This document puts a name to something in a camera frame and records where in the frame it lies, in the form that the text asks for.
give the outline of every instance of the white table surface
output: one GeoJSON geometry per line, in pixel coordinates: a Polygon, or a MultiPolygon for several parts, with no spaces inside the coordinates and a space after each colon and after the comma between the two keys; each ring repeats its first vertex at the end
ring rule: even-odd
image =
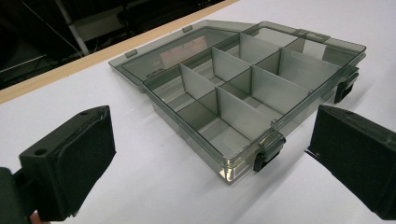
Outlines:
{"type": "MultiPolygon", "coordinates": [[[[396,1],[240,0],[206,19],[272,21],[366,46],[337,106],[396,131],[396,1]]],[[[316,113],[264,170],[228,186],[107,63],[0,105],[0,165],[12,172],[20,153],[79,111],[110,105],[118,153],[65,223],[394,223],[304,154],[316,113]]]]}

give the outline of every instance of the screw hole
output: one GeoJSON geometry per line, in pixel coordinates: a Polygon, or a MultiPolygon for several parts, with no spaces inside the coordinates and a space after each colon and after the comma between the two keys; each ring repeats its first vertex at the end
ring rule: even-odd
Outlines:
{"type": "Polygon", "coordinates": [[[41,148],[41,149],[39,149],[39,150],[37,150],[37,151],[35,152],[35,155],[41,156],[41,155],[44,155],[44,154],[46,154],[46,153],[47,153],[47,150],[44,149],[44,148],[41,148]]]}

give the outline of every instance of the wooden table edge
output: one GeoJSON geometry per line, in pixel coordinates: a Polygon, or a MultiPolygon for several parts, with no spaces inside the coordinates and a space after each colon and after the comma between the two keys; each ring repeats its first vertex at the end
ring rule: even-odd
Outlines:
{"type": "Polygon", "coordinates": [[[207,7],[200,11],[190,14],[184,18],[176,21],[171,21],[163,26],[160,26],[154,30],[143,33],[142,35],[134,36],[130,39],[120,42],[114,46],[106,49],[102,49],[84,58],[78,59],[74,62],[65,64],[61,67],[55,68],[37,77],[30,78],[14,86],[8,87],[0,91],[0,104],[22,96],[30,91],[37,90],[41,87],[49,85],[61,78],[69,77],[78,71],[81,71],[87,67],[93,66],[97,63],[110,59],[114,56],[122,54],[129,49],[134,49],[141,46],[155,38],[163,35],[167,35],[177,29],[180,29],[194,21],[197,21],[213,12],[216,12],[224,7],[227,7],[238,0],[225,0],[212,7],[207,7]]]}

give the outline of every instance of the tackle box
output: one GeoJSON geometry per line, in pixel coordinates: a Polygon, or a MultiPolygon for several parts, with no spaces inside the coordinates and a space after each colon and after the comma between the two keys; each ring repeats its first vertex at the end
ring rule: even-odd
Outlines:
{"type": "Polygon", "coordinates": [[[260,171],[318,105],[340,102],[364,51],[268,21],[200,21],[109,63],[231,184],[260,171]]]}

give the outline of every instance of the black clamp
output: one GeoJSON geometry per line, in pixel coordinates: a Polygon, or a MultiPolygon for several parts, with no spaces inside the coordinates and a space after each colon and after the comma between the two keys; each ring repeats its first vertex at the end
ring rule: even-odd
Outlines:
{"type": "Polygon", "coordinates": [[[26,149],[14,175],[0,167],[0,222],[75,216],[116,154],[110,109],[83,111],[26,149]]]}
{"type": "Polygon", "coordinates": [[[396,220],[396,133],[321,105],[306,152],[379,217],[396,220]]]}

